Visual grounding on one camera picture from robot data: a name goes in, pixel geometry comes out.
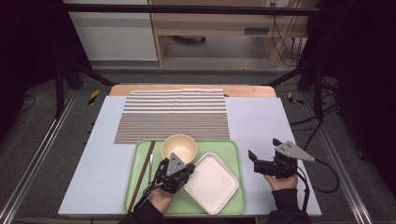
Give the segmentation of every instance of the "hand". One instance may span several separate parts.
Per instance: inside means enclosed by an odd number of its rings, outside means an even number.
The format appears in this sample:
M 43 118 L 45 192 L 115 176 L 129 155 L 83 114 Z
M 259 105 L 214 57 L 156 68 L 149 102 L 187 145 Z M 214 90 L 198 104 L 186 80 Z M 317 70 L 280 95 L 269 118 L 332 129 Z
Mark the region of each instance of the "hand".
M 168 193 L 161 188 L 157 188 L 150 193 L 148 200 L 158 209 L 158 211 L 164 213 L 171 205 L 171 202 L 174 200 L 176 195 L 177 193 Z
M 298 177 L 297 175 L 292 175 L 288 178 L 275 179 L 270 175 L 265 175 L 264 178 L 268 181 L 273 191 L 280 189 L 296 189 Z

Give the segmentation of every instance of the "white plate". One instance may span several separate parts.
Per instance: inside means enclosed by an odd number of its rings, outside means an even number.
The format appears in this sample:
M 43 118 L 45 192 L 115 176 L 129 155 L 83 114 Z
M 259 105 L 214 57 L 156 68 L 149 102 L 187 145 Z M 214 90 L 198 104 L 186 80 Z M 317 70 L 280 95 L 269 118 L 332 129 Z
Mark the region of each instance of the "white plate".
M 195 164 L 184 189 L 210 215 L 217 214 L 239 188 L 236 175 L 213 153 L 206 153 Z

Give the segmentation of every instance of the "black horizontal bar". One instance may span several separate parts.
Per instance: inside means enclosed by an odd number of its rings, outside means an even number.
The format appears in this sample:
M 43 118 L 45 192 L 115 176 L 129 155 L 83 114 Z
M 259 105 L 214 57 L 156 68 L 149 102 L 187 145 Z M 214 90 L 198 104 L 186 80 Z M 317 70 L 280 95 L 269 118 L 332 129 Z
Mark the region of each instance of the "black horizontal bar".
M 317 7 L 214 7 L 214 6 L 153 6 L 153 5 L 97 5 L 63 4 L 38 5 L 44 8 L 62 8 L 69 12 L 117 12 L 117 13 L 186 13 L 186 14 L 234 14 L 234 15 L 280 15 L 312 16 L 333 14 Z

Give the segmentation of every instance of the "white cabinet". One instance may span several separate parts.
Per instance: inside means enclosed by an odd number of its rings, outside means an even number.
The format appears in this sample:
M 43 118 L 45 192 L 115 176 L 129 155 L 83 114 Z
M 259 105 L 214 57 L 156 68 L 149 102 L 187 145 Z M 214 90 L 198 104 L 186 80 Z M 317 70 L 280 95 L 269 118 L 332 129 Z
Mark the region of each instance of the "white cabinet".
M 146 0 L 64 0 L 66 4 L 147 5 Z M 148 13 L 70 12 L 91 61 L 158 61 Z

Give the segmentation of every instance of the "white tabletop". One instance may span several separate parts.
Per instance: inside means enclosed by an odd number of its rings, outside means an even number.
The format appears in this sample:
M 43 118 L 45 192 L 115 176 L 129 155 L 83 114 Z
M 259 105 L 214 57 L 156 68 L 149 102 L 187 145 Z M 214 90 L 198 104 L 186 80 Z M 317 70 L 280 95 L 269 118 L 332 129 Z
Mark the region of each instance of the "white tabletop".
M 260 160 L 271 161 L 275 155 L 273 138 L 295 142 L 283 105 L 277 98 L 227 97 L 225 100 L 230 138 L 240 150 L 247 197 L 247 208 L 242 216 L 268 215 L 276 210 L 271 188 L 262 175 L 254 173 L 248 150 Z M 125 214 L 123 205 L 135 145 L 114 144 L 124 102 L 125 96 L 107 96 L 105 99 L 64 196 L 60 215 L 98 217 Z M 299 166 L 305 171 L 300 161 Z M 297 189 L 302 208 L 303 181 L 299 181 Z M 307 213 L 310 216 L 321 215 L 312 188 Z

